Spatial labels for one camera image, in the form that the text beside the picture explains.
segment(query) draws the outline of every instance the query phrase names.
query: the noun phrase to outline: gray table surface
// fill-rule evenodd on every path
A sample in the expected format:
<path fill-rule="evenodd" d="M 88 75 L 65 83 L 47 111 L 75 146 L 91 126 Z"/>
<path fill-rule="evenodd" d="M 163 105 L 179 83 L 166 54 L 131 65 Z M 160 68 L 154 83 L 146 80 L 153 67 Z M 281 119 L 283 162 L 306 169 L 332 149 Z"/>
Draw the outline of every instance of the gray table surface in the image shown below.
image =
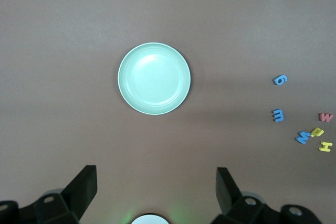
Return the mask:
<path fill-rule="evenodd" d="M 171 113 L 132 109 L 121 60 L 150 41 L 187 60 Z M 98 193 L 82 224 L 143 212 L 210 223 L 216 167 L 279 211 L 336 220 L 336 0 L 0 0 L 0 200 L 23 207 L 87 164 Z M 272 79 L 286 74 L 282 86 Z M 272 121 L 273 109 L 285 120 Z M 299 131 L 325 130 L 306 145 Z"/>

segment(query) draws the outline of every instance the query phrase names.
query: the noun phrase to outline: round dish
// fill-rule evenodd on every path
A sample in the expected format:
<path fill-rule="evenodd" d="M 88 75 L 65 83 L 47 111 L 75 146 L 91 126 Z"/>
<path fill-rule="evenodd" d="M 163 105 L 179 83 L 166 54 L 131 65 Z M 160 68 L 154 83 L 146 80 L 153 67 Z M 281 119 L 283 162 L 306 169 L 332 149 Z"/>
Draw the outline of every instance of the round dish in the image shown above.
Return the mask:
<path fill-rule="evenodd" d="M 190 70 L 183 56 L 162 43 L 133 48 L 122 60 L 118 85 L 126 102 L 149 115 L 176 109 L 190 88 Z"/>

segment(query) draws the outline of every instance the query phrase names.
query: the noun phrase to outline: mint green plate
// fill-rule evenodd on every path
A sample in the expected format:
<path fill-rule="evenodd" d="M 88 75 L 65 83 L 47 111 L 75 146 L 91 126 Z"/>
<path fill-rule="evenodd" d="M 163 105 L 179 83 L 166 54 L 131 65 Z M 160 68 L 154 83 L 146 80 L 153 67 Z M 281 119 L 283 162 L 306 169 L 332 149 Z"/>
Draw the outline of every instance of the mint green plate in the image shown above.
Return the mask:
<path fill-rule="evenodd" d="M 118 85 L 134 109 L 161 115 L 176 109 L 190 88 L 190 71 L 183 56 L 162 43 L 133 48 L 122 60 Z"/>

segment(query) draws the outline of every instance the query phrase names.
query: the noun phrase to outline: plate rim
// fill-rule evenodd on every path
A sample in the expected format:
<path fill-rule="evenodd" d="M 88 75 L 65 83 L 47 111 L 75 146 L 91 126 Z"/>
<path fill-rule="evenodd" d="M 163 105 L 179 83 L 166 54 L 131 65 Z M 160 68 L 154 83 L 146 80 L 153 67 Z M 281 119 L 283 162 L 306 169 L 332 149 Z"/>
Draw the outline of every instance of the plate rim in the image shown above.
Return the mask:
<path fill-rule="evenodd" d="M 137 109 L 137 108 L 134 107 L 131 103 L 128 102 L 128 100 L 127 100 L 126 97 L 124 96 L 124 94 L 123 94 L 123 92 L 122 92 L 122 90 L 121 90 L 121 87 L 120 87 L 120 70 L 121 70 L 121 67 L 122 67 L 123 63 L 125 62 L 125 60 L 127 60 L 127 58 L 129 58 L 129 55 L 130 55 L 134 50 L 136 50 L 136 49 L 139 48 L 139 47 L 145 46 L 145 45 L 160 45 L 160 46 L 168 47 L 170 50 L 175 51 L 175 52 L 177 53 L 177 55 L 179 55 L 179 56 L 183 59 L 183 62 L 185 63 L 185 65 L 186 65 L 186 67 L 187 67 L 187 69 L 188 69 L 188 71 L 187 71 L 187 72 L 188 72 L 188 75 L 187 75 L 188 83 L 187 83 L 187 85 L 186 85 L 186 87 L 187 87 L 187 92 L 186 92 L 186 94 L 184 95 L 183 99 L 181 100 L 181 102 L 180 102 L 179 104 L 177 104 L 177 105 L 174 106 L 172 109 L 169 109 L 168 111 L 165 111 L 165 112 L 163 112 L 163 113 L 149 113 L 149 112 L 144 112 L 144 111 L 141 111 L 140 109 Z M 138 46 L 132 48 L 132 49 L 131 49 L 131 50 L 124 56 L 124 58 L 122 59 L 120 65 L 119 65 L 119 70 L 118 70 L 118 87 L 119 87 L 119 91 L 120 91 L 122 97 L 124 98 L 124 100 L 125 100 L 125 101 L 127 102 L 127 104 L 128 104 L 129 106 L 131 106 L 133 109 L 135 109 L 135 110 L 137 110 L 137 111 L 139 111 L 139 112 L 141 112 L 141 113 L 143 113 L 143 114 L 147 114 L 147 115 L 163 115 L 163 114 L 167 114 L 167 113 L 169 113 L 169 112 L 175 110 L 176 108 L 178 108 L 178 107 L 184 102 L 184 100 L 186 99 L 186 97 L 188 96 L 189 91 L 190 91 L 190 87 L 191 87 L 191 73 L 190 73 L 190 68 L 189 68 L 189 65 L 188 65 L 187 61 L 186 61 L 185 58 L 183 57 L 183 55 L 182 55 L 179 51 L 177 51 L 175 48 L 173 48 L 173 47 L 171 47 L 171 46 L 169 46 L 169 45 L 167 45 L 167 44 L 160 43 L 160 42 L 146 42 L 146 43 L 140 44 L 140 45 L 138 45 Z"/>

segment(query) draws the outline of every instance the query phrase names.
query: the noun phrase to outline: blue letter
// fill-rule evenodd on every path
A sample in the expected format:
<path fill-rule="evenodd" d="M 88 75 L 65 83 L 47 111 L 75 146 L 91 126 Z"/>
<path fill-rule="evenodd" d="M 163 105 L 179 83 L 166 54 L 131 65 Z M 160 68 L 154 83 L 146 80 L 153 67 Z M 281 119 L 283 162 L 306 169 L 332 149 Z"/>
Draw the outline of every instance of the blue letter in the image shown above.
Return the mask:
<path fill-rule="evenodd" d="M 300 142 L 301 144 L 306 144 L 306 141 L 308 140 L 308 136 L 310 136 L 309 132 L 300 131 L 300 136 L 297 136 L 295 139 Z"/>
<path fill-rule="evenodd" d="M 284 120 L 282 110 L 273 110 L 272 112 L 274 113 L 273 117 L 275 117 L 275 122 L 281 122 Z"/>
<path fill-rule="evenodd" d="M 282 76 L 278 76 L 277 78 L 273 79 L 275 85 L 282 85 L 287 81 L 287 76 L 284 74 Z"/>

